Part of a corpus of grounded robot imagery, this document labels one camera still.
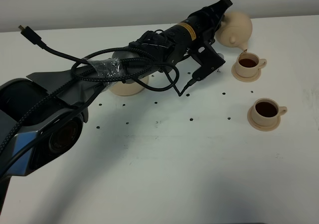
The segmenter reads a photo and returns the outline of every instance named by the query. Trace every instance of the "cup handle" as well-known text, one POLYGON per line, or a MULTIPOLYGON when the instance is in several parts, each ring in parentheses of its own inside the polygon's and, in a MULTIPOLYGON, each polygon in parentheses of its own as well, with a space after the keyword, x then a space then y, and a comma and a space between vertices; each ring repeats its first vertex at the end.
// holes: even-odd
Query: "cup handle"
POLYGON ((259 65, 258 69, 262 69, 266 66, 267 60, 266 59, 259 59, 259 64, 260 65, 259 65))
POLYGON ((287 113, 287 111, 288 111, 288 109, 286 106, 280 106, 279 110, 278 110, 278 116, 281 116, 281 115, 287 113))

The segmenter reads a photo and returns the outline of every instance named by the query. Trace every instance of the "white wall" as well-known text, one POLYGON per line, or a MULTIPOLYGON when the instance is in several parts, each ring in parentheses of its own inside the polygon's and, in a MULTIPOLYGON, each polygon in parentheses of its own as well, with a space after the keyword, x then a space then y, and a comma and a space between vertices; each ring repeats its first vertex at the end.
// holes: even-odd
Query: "white wall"
MULTIPOLYGON (((219 0, 0 0, 0 31, 175 23, 219 0)), ((319 14, 319 0, 232 0, 252 17, 319 14)))

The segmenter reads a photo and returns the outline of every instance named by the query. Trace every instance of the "round base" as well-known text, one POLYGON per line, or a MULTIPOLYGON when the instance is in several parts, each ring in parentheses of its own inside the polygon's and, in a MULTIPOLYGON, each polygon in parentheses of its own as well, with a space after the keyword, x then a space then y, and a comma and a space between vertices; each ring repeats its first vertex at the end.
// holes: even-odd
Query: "round base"
MULTIPOLYGON (((149 83, 149 77, 146 76, 141 79, 145 84, 149 83)), ((145 88, 138 83, 134 82, 132 84, 125 84, 122 82, 117 82, 110 88, 110 91, 117 96, 133 96, 144 90, 145 88)))
POLYGON ((256 73, 256 75, 252 76, 252 77, 242 77, 240 75, 238 75, 235 71, 235 64, 232 66, 231 68, 231 73, 233 74, 233 76, 239 80, 239 81, 242 81, 242 82, 253 82, 253 81, 256 81, 258 80, 258 78, 261 76, 261 69, 258 69, 258 72, 256 73))
POLYGON ((271 126, 260 126, 258 124, 256 124, 253 119, 251 118, 251 109, 253 107, 250 107, 250 109, 248 110, 248 113, 247 113, 247 119, 248 119, 248 122, 250 123, 251 126, 253 126, 255 129, 258 129, 260 131, 272 131, 274 129, 276 129, 279 124, 280 124, 280 116, 278 116, 278 120, 275 124, 271 125, 271 126))

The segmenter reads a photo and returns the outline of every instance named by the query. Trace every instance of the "dark liquid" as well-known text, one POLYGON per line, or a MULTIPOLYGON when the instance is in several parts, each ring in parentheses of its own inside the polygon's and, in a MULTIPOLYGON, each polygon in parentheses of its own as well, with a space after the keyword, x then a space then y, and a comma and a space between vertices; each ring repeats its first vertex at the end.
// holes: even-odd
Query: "dark liquid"
POLYGON ((276 107, 268 102, 260 102, 256 104, 256 110, 258 114, 263 117, 274 117, 278 113, 276 107))
POLYGON ((257 66, 257 63, 250 59, 242 59, 239 61, 239 64, 248 68, 257 66))

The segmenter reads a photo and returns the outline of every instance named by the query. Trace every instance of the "cable plug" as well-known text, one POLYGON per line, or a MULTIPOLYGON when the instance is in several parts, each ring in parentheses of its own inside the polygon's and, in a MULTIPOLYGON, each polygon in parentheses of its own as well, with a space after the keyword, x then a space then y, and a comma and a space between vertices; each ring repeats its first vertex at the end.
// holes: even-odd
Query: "cable plug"
POLYGON ((46 47, 46 44, 42 41, 42 38, 30 27, 27 26, 26 28, 24 28, 20 25, 19 29, 21 30, 21 34, 34 45, 38 45, 42 49, 46 47))

